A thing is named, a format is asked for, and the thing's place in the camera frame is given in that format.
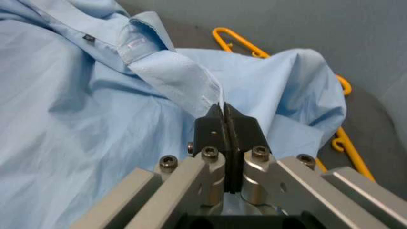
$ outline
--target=gray floor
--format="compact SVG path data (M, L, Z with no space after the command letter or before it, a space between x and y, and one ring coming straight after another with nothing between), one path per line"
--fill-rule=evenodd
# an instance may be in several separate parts
M123 7L130 15L140 12L125 4ZM167 18L161 19L175 47L220 49L212 38L211 30ZM235 43L234 52L250 54ZM376 98L355 86L347 97L346 104L348 112L343 127L378 184L407 200L407 152L403 149L386 110ZM328 169L352 166L345 153L331 148L330 141L320 149L318 157Z

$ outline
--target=gray wall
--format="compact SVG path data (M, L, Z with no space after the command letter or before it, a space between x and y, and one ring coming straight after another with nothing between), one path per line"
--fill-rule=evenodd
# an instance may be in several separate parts
M393 118L400 140L407 146L405 0L120 0L119 3L202 27L229 27L270 53L290 48L315 49L334 72L382 102Z

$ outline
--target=dark gray surface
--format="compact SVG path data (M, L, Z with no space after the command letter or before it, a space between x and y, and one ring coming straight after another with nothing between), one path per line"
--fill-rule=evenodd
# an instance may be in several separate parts
M140 12L136 8L124 7L130 9L131 15ZM165 17L161 19L175 47L221 49L212 38L211 30ZM250 54L235 42L233 51ZM407 152L403 149L385 108L374 96L355 85L346 104L347 118L343 127L355 148L378 184L407 200ZM318 157L328 169L352 166L346 153L332 149L330 141L320 149Z
M343 128L377 183L407 200L407 154L385 108L356 86L346 98L346 106ZM346 153L335 151L330 141L320 149L318 157L328 169L352 165Z

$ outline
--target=light blue shirt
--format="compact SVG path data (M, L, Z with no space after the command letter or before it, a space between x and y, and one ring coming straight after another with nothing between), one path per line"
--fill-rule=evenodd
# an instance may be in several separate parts
M185 158L213 103L257 118L277 158L315 156L346 113L315 51L176 50L110 0L2 0L0 55L2 228L66 228L135 167Z

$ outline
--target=hex bolt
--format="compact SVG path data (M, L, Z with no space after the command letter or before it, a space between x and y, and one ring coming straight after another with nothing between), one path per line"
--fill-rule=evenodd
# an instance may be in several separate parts
M202 160L206 163L213 163L218 160L219 151L216 147L206 146L201 150Z
M297 159L301 161L304 165L308 168L314 170L315 169L315 159L308 154L299 154L297 155Z
M270 157L270 150L265 146L255 146L252 149L252 158L258 162L266 162Z
M165 155L160 158L160 170L163 173L172 173L178 166L178 160L172 155Z
M190 156L192 156L192 154L193 154L193 142L188 142L188 147L187 147L187 149L188 149L188 154L189 154Z

